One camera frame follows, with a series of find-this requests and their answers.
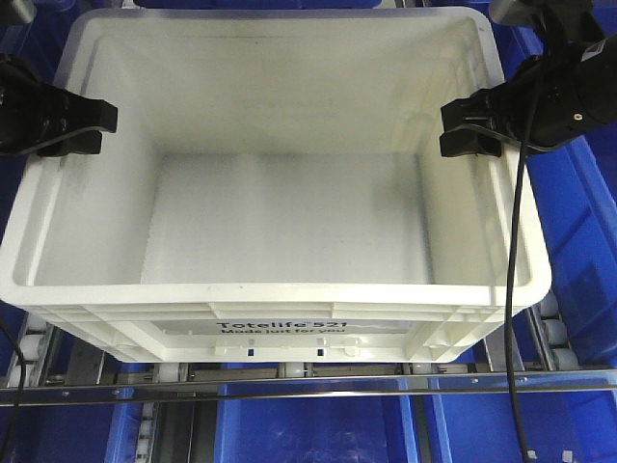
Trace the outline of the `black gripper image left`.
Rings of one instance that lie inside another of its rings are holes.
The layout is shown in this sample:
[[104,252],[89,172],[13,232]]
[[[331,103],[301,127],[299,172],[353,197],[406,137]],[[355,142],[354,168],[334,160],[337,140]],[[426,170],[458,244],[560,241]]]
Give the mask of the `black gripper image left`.
[[[118,108],[47,84],[14,54],[1,55],[1,155],[99,154],[100,132],[115,133]],[[75,135],[62,141],[60,134]]]

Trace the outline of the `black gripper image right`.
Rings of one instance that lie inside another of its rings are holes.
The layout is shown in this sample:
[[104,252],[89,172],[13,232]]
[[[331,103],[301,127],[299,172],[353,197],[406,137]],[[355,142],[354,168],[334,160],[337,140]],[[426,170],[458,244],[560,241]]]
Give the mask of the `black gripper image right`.
[[561,61],[530,64],[487,94],[457,98],[441,108],[442,157],[501,157],[497,139],[473,130],[498,126],[521,141],[530,126],[529,145],[550,151],[597,128],[616,122],[616,38],[573,43]]

